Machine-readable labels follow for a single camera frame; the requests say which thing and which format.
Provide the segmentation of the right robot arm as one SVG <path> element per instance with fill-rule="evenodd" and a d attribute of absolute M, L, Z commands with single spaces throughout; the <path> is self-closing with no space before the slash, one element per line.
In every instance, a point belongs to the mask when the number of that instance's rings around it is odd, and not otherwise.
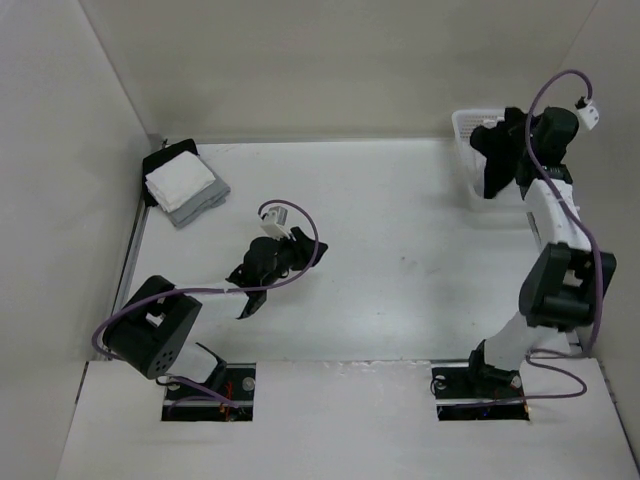
<path fill-rule="evenodd" d="M 593 245 L 574 203 L 563 160 L 578 131 L 578 117 L 567 109 L 528 116 L 507 107 L 494 126 L 479 125 L 470 135 L 470 147 L 485 159 L 483 198 L 493 200 L 515 185 L 540 248 L 516 314 L 470 354 L 463 380 L 477 396 L 510 387 L 527 356 L 551 334 L 594 326 L 601 317 L 617 261 Z"/>

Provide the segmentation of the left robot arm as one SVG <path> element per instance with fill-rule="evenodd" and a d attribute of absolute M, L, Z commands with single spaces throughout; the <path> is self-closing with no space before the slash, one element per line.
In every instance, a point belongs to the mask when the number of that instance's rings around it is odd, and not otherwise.
<path fill-rule="evenodd" d="M 148 380 L 183 384 L 206 399 L 222 398 L 225 362 L 189 340 L 212 296 L 216 314 L 244 320 L 267 300 L 267 291 L 313 268 L 328 245 L 293 227 L 280 236 L 251 241 L 241 263 L 221 283 L 180 288 L 161 275 L 149 277 L 125 307 L 106 322 L 98 338 L 109 354 Z"/>

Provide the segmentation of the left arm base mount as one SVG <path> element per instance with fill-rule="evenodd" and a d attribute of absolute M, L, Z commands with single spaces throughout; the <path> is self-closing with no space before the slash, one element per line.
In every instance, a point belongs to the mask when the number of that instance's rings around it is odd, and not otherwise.
<path fill-rule="evenodd" d="M 251 422 L 256 394 L 256 364 L 219 366 L 204 384 L 218 396 L 237 404 L 222 404 L 200 389 L 160 377 L 156 384 L 164 388 L 161 420 L 165 422 Z"/>

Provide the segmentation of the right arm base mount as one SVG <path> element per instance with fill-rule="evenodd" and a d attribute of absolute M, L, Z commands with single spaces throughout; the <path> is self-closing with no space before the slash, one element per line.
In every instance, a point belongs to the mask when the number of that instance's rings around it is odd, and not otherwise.
<path fill-rule="evenodd" d="M 502 380 L 470 379 L 465 363 L 436 363 L 431 366 L 430 390 L 435 397 L 439 421 L 528 421 L 529 409 L 520 375 Z"/>

